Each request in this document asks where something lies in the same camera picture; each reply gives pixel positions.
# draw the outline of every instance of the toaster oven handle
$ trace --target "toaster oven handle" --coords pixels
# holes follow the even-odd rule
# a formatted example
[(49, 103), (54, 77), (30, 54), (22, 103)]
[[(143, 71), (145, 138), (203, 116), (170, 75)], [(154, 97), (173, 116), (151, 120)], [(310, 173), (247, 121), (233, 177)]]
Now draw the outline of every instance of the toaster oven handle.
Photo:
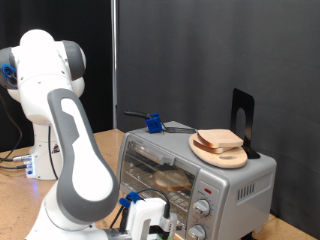
[(173, 166), (175, 158), (173, 156), (170, 156), (169, 154), (165, 154), (158, 149), (146, 145), (144, 143), (139, 143), (136, 141), (131, 141), (129, 143), (129, 147), (136, 151), (137, 153), (141, 154), (142, 156), (145, 156), (146, 158), (159, 163), (160, 165), (168, 164), (170, 166)]
[(149, 113), (143, 113), (143, 112), (138, 112), (138, 111), (126, 110), (123, 113), (125, 115), (131, 116), (131, 117), (139, 117), (139, 118), (144, 118), (144, 119), (152, 118), (152, 116)]

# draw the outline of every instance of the silver toaster oven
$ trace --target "silver toaster oven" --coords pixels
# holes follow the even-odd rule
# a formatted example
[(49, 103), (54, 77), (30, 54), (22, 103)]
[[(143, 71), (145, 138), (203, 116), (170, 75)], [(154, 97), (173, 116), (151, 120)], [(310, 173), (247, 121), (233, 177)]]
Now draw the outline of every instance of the silver toaster oven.
[[(187, 127), (176, 122), (166, 126)], [(192, 152), (189, 137), (150, 134), (147, 128), (126, 133), (117, 168), (122, 193), (164, 190), (178, 215), (176, 234), (183, 239), (238, 240), (259, 232), (269, 218), (275, 160), (261, 154), (242, 168), (217, 168)], [(147, 191), (143, 197), (161, 195)]]

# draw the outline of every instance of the wooden table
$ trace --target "wooden table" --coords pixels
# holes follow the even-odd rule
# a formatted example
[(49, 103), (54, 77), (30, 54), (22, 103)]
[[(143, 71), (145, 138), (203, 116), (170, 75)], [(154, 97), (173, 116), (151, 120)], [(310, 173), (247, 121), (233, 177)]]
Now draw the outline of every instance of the wooden table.
[[(113, 171), (116, 171), (118, 154), (124, 133), (110, 130), (96, 133), (99, 149)], [(30, 148), (14, 151), (12, 156), (27, 154)], [(2, 163), (2, 166), (21, 165)], [(0, 239), (22, 240), (31, 230), (40, 209), (41, 202), (55, 181), (28, 179), (24, 170), (0, 169)], [(105, 219), (97, 222), (97, 227), (108, 228), (119, 206)], [(254, 234), (259, 240), (316, 240), (284, 221), (270, 215), (263, 230)]]

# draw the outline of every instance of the toast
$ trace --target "toast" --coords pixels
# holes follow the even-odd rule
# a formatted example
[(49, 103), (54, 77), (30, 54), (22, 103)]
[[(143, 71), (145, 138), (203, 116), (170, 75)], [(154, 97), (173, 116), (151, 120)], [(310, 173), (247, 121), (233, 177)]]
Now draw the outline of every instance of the toast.
[(199, 130), (198, 137), (204, 145), (211, 148), (241, 147), (243, 140), (227, 129)]
[(204, 150), (204, 151), (207, 151), (207, 152), (210, 152), (210, 153), (223, 153), (225, 151), (228, 151), (230, 149), (232, 149), (233, 147), (219, 147), (219, 148), (211, 148), (211, 147), (208, 147), (207, 145), (205, 145), (204, 142), (201, 141), (201, 139), (198, 137), (198, 134), (193, 134), (190, 138), (193, 139), (193, 144)]
[(154, 173), (157, 188), (162, 191), (176, 192), (191, 190), (192, 184), (182, 170), (158, 171)]

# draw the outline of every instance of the black plate holder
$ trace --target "black plate holder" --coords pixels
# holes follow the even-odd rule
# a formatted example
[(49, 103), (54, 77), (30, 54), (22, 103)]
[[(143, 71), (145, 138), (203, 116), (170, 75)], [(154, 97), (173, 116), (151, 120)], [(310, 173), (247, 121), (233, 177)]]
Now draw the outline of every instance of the black plate holder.
[(235, 134), (237, 128), (237, 113), (240, 108), (244, 110), (246, 116), (246, 129), (244, 134), (244, 143), (242, 147), (246, 151), (248, 159), (258, 159), (260, 158), (260, 155), (250, 147), (252, 138), (254, 98), (251, 95), (235, 88), (233, 90), (230, 124), (230, 130)]

